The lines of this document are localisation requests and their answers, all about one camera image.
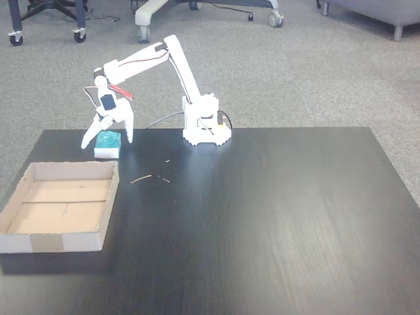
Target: robotic arm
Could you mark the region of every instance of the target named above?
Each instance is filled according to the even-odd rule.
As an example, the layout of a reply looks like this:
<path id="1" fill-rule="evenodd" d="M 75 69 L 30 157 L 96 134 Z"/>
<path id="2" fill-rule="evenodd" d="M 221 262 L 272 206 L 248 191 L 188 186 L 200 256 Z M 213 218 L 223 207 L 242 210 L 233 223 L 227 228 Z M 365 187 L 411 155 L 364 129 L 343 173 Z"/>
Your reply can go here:
<path id="1" fill-rule="evenodd" d="M 117 85 L 151 67 L 169 60 L 177 72 L 185 95 L 182 97 L 184 110 L 184 138 L 193 146 L 201 143 L 221 145 L 231 136 L 231 130 L 218 119 L 219 100 L 213 93 L 201 95 L 190 66 L 175 35 L 166 37 L 164 43 L 153 44 L 130 57 L 113 60 L 94 72 L 95 87 L 98 88 L 100 106 L 82 141 L 82 149 L 101 130 L 106 130 L 114 122 L 124 121 L 128 141 L 133 141 L 134 115 L 128 101 L 133 97 Z M 116 92 L 125 98 L 116 98 Z"/>

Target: small stick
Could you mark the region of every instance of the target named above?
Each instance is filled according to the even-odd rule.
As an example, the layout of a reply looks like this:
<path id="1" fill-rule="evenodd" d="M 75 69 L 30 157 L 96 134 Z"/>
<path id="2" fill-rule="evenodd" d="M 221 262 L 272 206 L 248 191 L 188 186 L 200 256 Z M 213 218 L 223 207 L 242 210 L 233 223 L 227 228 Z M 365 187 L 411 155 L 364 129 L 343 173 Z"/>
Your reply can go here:
<path id="1" fill-rule="evenodd" d="M 151 175 L 146 175 L 146 176 L 143 176 L 143 177 L 140 177 L 140 178 L 138 178 L 138 179 L 136 179 L 136 180 L 134 180 L 134 181 L 132 181 L 132 182 L 130 182 L 131 184 L 134 184 L 136 181 L 138 181 L 138 180 L 142 180 L 142 179 L 147 179 L 148 177 L 152 177 Z"/>

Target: black table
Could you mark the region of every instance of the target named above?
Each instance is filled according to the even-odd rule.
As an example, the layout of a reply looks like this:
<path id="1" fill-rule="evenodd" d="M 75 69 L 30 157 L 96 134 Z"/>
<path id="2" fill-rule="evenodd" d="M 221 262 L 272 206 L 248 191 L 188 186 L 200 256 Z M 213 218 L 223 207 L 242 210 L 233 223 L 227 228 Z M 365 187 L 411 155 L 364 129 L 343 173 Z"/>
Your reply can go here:
<path id="1" fill-rule="evenodd" d="M 92 159 L 82 135 L 24 168 Z M 102 252 L 0 265 L 0 314 L 419 314 L 420 210 L 367 128 L 135 131 Z"/>

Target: sponge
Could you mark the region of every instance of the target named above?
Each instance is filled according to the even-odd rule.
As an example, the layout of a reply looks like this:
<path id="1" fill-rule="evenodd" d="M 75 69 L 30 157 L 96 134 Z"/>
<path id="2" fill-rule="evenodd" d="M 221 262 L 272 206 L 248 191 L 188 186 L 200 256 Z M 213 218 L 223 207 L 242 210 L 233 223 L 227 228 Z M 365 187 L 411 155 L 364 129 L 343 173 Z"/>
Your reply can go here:
<path id="1" fill-rule="evenodd" d="M 97 159 L 117 159 L 121 148 L 121 135 L 112 131 L 101 131 L 96 138 L 94 156 Z"/>

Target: gray sofa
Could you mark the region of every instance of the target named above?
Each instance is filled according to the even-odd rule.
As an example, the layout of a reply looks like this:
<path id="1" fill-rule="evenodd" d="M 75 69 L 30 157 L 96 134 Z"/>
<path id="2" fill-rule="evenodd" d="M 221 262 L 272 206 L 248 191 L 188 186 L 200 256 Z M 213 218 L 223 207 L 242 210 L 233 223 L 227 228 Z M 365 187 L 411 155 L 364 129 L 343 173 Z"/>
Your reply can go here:
<path id="1" fill-rule="evenodd" d="M 330 3 L 392 24 L 395 41 L 401 40 L 404 26 L 420 23 L 420 0 L 327 0 L 323 3 L 323 15 L 328 15 Z"/>

